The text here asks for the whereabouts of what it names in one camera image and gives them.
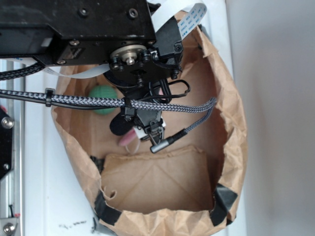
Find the black bracket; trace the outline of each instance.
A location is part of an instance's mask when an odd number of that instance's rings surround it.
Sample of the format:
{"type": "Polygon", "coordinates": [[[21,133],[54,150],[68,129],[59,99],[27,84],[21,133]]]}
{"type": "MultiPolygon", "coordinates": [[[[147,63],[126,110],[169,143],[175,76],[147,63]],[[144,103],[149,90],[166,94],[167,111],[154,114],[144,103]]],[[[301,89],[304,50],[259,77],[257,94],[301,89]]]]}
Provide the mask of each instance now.
{"type": "Polygon", "coordinates": [[[0,180],[13,169],[12,140],[14,121],[0,109],[0,180]]]}
{"type": "Polygon", "coordinates": [[[136,109],[132,107],[130,98],[125,97],[124,100],[125,106],[121,107],[121,115],[126,121],[132,121],[133,117],[136,115],[136,109]]]}

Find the ribbon cable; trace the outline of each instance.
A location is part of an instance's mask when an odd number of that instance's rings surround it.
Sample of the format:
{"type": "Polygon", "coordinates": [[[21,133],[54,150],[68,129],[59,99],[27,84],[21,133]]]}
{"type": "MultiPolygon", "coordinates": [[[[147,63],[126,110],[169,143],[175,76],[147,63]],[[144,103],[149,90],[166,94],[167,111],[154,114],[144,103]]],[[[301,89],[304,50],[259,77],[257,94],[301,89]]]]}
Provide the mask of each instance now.
{"type": "MultiPolygon", "coordinates": [[[[163,5],[161,5],[158,10],[152,15],[152,23],[155,32],[157,32],[171,17],[173,17],[177,12],[191,7],[190,12],[188,12],[184,18],[178,23],[178,28],[181,33],[182,39],[184,39],[197,25],[200,23],[202,18],[207,12],[207,7],[202,0],[168,0],[163,5]]],[[[10,58],[5,59],[9,61],[23,63],[25,65],[32,65],[37,61],[33,58],[10,58]]],[[[96,66],[90,70],[73,74],[73,75],[63,75],[57,71],[46,67],[43,71],[48,74],[56,76],[64,76],[74,79],[87,79],[94,76],[109,71],[109,64],[102,64],[96,66]]]]}

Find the paper bag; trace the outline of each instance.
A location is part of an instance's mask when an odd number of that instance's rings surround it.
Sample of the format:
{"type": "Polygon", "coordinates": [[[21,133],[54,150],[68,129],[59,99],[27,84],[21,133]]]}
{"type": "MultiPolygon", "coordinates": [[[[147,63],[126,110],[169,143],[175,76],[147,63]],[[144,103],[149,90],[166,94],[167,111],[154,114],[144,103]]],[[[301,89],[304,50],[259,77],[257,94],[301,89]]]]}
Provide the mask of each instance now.
{"type": "MultiPolygon", "coordinates": [[[[119,236],[209,236],[234,221],[247,163],[247,127],[241,97],[207,37],[195,29],[183,41],[183,72],[191,92],[172,103],[200,105],[217,98],[211,117],[173,145],[149,153],[150,142],[130,155],[109,123],[120,111],[52,109],[76,177],[99,222],[119,236]],[[105,159],[99,172],[91,156],[105,159]]],[[[90,66],[65,67],[73,74],[90,66]]],[[[59,78],[56,93],[87,96],[103,75],[59,78]]],[[[185,89],[171,88],[173,94],[185,89]]],[[[163,112],[169,137],[204,114],[163,112]]]]}

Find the pink object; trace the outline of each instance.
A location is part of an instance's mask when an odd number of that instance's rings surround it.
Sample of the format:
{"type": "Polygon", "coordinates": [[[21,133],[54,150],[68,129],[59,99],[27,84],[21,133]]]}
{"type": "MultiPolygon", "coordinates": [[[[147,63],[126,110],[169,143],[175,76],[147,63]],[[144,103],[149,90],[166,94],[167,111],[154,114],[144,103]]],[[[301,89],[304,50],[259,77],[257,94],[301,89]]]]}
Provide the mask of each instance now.
{"type": "Polygon", "coordinates": [[[118,145],[119,146],[127,146],[128,144],[130,144],[135,138],[137,138],[137,134],[134,131],[134,129],[131,129],[128,133],[126,133],[122,139],[120,139],[118,145]]]}
{"type": "Polygon", "coordinates": [[[7,110],[3,105],[0,105],[0,108],[1,108],[5,113],[8,113],[8,110],[7,110]]]}

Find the green ball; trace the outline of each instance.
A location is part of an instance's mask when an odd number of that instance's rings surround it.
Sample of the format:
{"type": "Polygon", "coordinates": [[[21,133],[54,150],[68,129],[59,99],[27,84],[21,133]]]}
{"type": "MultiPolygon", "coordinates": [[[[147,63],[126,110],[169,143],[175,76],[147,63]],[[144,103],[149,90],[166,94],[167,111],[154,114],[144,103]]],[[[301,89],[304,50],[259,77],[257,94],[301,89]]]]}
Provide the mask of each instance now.
{"type": "MultiPolygon", "coordinates": [[[[108,85],[99,85],[99,86],[94,87],[90,91],[89,97],[117,98],[117,93],[112,87],[108,85]]],[[[94,110],[94,112],[100,115],[107,115],[113,112],[114,110],[115,108],[108,108],[108,109],[94,110]]]]}

